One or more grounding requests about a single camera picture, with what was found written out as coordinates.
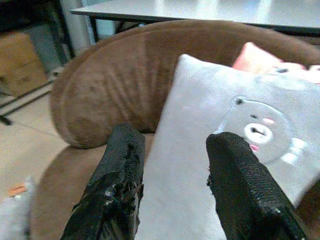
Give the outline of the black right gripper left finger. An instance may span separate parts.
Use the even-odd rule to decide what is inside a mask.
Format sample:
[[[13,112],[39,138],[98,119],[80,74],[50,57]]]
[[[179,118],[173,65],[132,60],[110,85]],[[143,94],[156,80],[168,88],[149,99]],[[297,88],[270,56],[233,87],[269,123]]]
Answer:
[[[133,240],[140,224],[146,138],[116,125],[61,235],[62,240]]]

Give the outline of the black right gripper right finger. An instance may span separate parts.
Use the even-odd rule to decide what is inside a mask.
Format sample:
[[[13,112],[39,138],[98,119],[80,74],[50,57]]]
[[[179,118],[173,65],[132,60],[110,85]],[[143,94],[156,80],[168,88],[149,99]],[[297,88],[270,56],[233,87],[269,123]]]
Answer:
[[[249,144],[231,132],[206,139],[207,185],[228,240],[306,240],[295,208]]]

